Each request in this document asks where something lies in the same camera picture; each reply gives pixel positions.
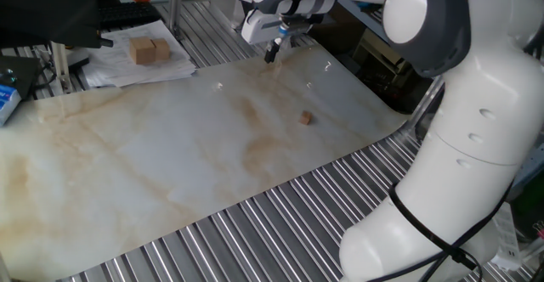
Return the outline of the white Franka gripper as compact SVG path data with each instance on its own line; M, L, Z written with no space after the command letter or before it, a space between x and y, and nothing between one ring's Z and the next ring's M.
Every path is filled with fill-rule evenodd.
M313 25L305 17L281 17L276 14L264 14L258 9L251 10L243 21L241 36L248 44L271 42L264 55L264 61L270 64L281 49L285 37L308 32Z

